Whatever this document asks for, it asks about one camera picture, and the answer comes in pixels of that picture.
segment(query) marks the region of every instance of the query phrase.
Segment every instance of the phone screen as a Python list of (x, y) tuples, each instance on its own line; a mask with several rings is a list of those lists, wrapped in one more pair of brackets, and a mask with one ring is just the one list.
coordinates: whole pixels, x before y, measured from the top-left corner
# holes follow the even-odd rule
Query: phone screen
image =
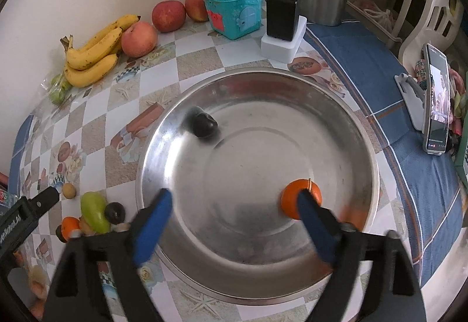
[(447, 60), (443, 54), (427, 46), (431, 78), (431, 120), (427, 148), (445, 151), (448, 134), (450, 90)]

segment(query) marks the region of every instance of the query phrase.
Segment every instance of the metal basin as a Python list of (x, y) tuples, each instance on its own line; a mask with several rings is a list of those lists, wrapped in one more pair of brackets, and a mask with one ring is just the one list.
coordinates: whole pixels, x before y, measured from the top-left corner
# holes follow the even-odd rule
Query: metal basin
[[(208, 140), (190, 115), (217, 121)], [(306, 77), (269, 68), (212, 76), (176, 99), (148, 138), (137, 202), (170, 189), (174, 212), (158, 255), (216, 299), (268, 305), (300, 297), (329, 273), (301, 221), (278, 207), (291, 181), (311, 178), (323, 206), (368, 230), (377, 210), (374, 150), (354, 113)]]

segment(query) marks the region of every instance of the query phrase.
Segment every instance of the tangerine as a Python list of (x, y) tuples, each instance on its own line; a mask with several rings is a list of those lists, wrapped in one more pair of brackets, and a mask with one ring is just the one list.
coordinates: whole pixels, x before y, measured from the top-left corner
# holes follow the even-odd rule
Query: tangerine
[(66, 241), (69, 240), (71, 231), (79, 230), (79, 229), (80, 229), (80, 221), (77, 218), (73, 216), (67, 216), (63, 218), (62, 236)]
[(308, 190), (314, 196), (319, 206), (322, 204), (319, 186), (312, 182), (312, 179), (294, 180), (282, 191), (280, 201), (281, 209), (291, 219), (300, 220), (299, 211), (297, 209), (297, 196), (301, 190)]

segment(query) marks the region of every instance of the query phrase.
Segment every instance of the teal plastic box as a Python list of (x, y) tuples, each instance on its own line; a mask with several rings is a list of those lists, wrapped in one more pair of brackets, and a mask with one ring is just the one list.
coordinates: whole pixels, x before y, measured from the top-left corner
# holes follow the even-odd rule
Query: teal plastic box
[(261, 0), (204, 0), (211, 27), (235, 40), (261, 26)]

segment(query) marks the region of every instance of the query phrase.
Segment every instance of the red apple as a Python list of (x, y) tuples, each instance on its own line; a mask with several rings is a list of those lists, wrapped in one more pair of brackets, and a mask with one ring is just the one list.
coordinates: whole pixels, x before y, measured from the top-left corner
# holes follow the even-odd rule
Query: red apple
[(154, 7), (151, 19), (161, 33), (175, 31), (185, 22), (185, 7), (180, 1), (160, 2)]
[(148, 54), (158, 43), (158, 33), (148, 22), (138, 21), (122, 34), (122, 50), (132, 58)]
[(185, 10), (195, 22), (208, 21), (207, 8), (203, 0), (185, 0)]

